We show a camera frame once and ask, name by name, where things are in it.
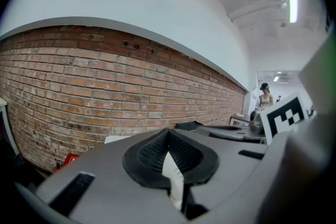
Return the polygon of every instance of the woman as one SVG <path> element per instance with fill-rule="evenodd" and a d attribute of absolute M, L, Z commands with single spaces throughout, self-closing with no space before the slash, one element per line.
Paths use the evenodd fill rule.
<path fill-rule="evenodd" d="M 273 96 L 269 92 L 269 85 L 263 83 L 260 87 L 261 91 L 264 93 L 259 98 L 258 110 L 263 110 L 274 104 Z"/>

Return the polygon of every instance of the red object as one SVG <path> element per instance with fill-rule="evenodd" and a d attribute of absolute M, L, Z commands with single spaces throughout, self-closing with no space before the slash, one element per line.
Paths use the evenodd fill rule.
<path fill-rule="evenodd" d="M 77 159 L 79 157 L 79 155 L 77 154 L 73 154 L 73 153 L 69 153 L 65 159 L 65 161 L 62 164 L 62 167 L 68 165 L 69 163 L 71 163 L 72 161 L 74 161 L 75 159 Z M 57 172 L 59 170 L 59 168 L 54 167 L 54 172 Z"/>

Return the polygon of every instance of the brick wall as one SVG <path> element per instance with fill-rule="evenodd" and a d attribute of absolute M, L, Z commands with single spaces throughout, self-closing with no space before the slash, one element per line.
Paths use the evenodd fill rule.
<path fill-rule="evenodd" d="M 228 124 L 241 112 L 245 94 L 164 45 L 83 26 L 40 28 L 2 40 L 0 80 L 19 150 L 47 170 L 107 135 L 194 120 Z"/>

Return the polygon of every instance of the person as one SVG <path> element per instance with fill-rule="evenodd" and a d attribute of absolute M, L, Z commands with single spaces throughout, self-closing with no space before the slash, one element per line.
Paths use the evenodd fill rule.
<path fill-rule="evenodd" d="M 260 87 L 261 91 L 264 93 L 259 98 L 258 110 L 263 110 L 274 104 L 273 96 L 270 94 L 269 85 L 263 83 Z"/>

